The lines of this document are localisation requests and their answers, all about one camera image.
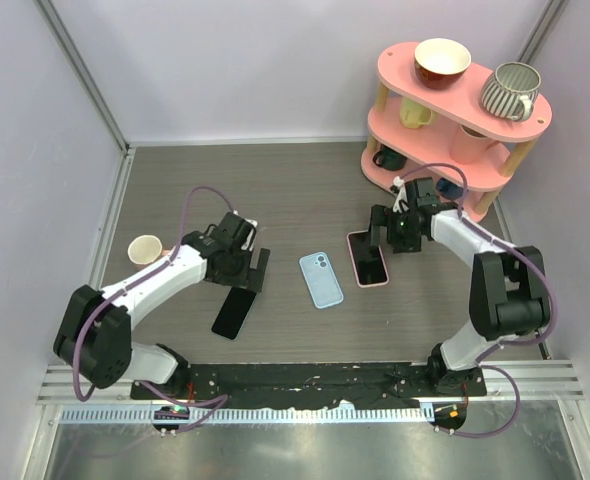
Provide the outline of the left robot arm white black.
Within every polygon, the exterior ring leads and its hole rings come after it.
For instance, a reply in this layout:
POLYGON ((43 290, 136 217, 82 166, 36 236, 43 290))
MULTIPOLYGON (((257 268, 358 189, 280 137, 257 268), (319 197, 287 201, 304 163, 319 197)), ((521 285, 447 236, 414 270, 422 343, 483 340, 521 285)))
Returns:
POLYGON ((219 224, 183 235, 169 253, 131 277, 101 289, 79 287, 55 336, 54 354, 92 389, 126 380, 136 398, 155 392, 184 396, 188 361, 165 345, 134 342, 132 332, 157 307, 201 282, 259 293, 270 252, 253 252, 256 234, 256 221, 228 212, 219 224))

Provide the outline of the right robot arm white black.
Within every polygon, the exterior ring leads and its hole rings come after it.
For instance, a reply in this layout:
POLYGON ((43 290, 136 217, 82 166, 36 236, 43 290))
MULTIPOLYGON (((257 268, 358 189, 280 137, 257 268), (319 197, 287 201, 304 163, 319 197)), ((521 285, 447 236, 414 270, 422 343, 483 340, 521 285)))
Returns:
POLYGON ((482 228, 461 204, 441 200, 428 178, 397 178, 393 191, 392 205, 371 208, 368 258, 375 258, 382 242, 395 253, 418 253, 428 240, 448 248, 471 270, 469 319, 427 359, 432 391, 447 395, 461 389, 495 351, 533 345, 551 333, 557 304, 537 248, 516 247, 482 228))

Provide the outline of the blue phone case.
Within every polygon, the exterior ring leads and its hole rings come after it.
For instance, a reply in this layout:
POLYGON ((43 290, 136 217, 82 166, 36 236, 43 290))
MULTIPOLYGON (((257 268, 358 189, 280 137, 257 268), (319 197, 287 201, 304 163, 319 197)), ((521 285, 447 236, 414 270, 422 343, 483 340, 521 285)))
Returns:
POLYGON ((299 267, 317 309, 327 309, 343 302, 343 291, 325 252, 301 257, 299 267))

